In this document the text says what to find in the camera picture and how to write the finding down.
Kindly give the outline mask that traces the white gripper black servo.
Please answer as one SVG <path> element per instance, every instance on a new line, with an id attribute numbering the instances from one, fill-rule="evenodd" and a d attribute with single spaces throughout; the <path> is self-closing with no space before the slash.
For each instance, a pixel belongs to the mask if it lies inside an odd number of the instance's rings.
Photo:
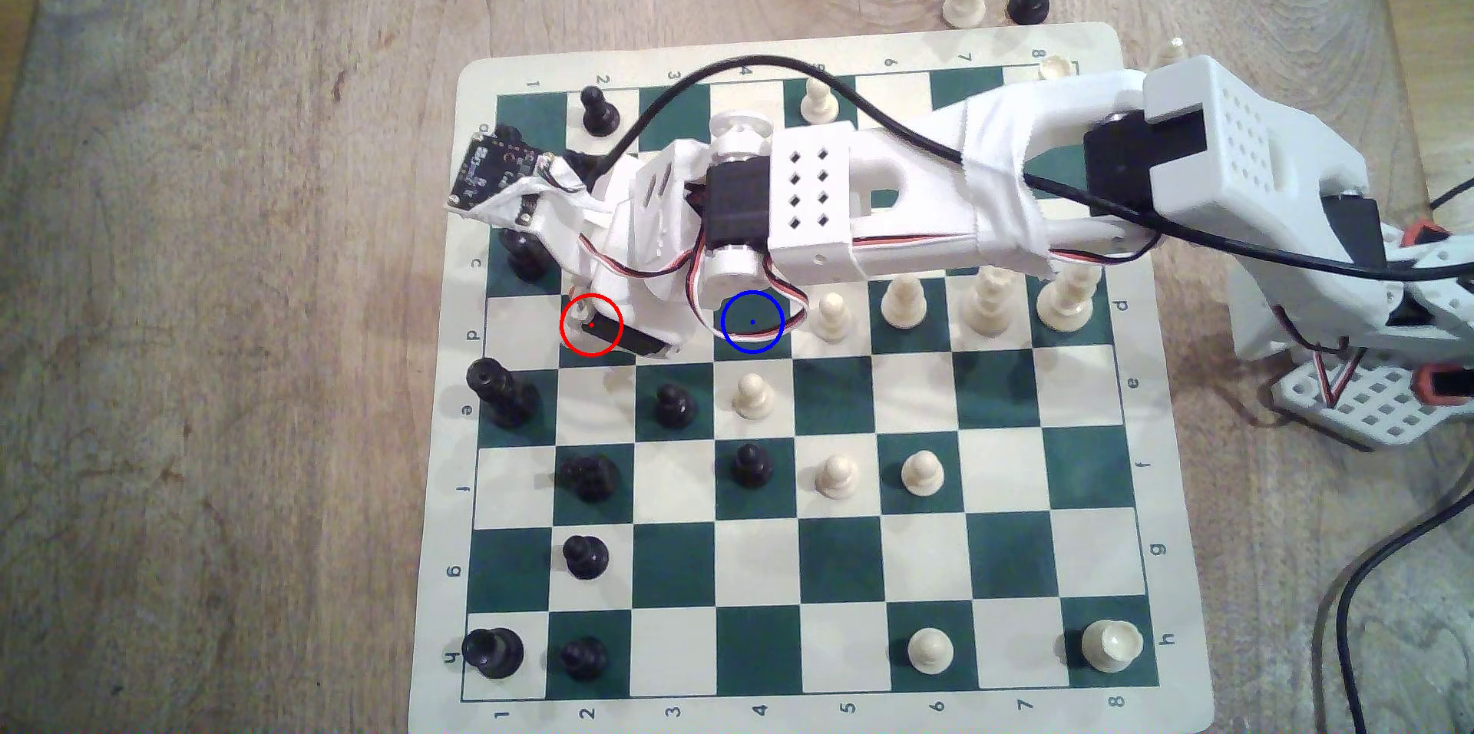
<path id="1" fill-rule="evenodd" d="M 688 186 L 702 187 L 706 171 L 708 146 L 677 140 L 649 161 L 618 161 L 593 193 L 575 198 L 579 234 L 604 256 L 647 276 L 624 276 L 579 251 L 578 270 L 567 276 L 569 327 L 601 321 L 606 296 L 624 315 L 622 349 L 656 360 L 681 352 L 697 332 L 684 284 L 700 226 Z"/>

